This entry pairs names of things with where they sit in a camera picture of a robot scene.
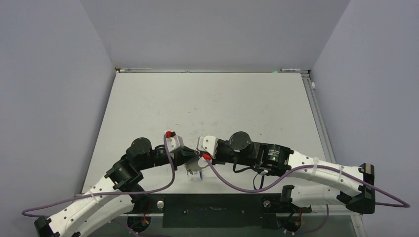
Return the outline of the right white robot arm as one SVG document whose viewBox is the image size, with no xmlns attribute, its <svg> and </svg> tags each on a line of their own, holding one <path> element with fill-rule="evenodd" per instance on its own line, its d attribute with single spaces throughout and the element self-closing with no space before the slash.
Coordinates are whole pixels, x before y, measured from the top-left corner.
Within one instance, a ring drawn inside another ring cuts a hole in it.
<svg viewBox="0 0 419 237">
<path fill-rule="evenodd" d="M 213 165 L 231 163 L 234 173 L 247 170 L 259 175 L 293 177 L 314 182 L 314 186 L 286 185 L 279 205 L 285 211 L 312 205 L 342 205 L 360 214 L 375 212 L 376 196 L 372 185 L 375 167 L 369 163 L 344 166 L 309 157 L 291 148 L 251 140 L 243 131 L 229 140 L 205 136 L 200 145 L 204 159 Z"/>
</svg>

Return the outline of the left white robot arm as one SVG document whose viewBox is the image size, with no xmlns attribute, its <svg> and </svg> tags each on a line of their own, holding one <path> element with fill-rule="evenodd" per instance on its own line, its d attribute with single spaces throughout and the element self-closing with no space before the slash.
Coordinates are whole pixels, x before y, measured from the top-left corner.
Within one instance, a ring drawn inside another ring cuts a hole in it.
<svg viewBox="0 0 419 237">
<path fill-rule="evenodd" d="M 171 172 L 197 157 L 181 137 L 164 135 L 164 143 L 152 148 L 149 139 L 135 139 L 119 161 L 78 200 L 49 217 L 35 221 L 40 237 L 86 237 L 121 214 L 142 212 L 147 191 L 139 184 L 142 170 L 170 165 Z"/>
</svg>

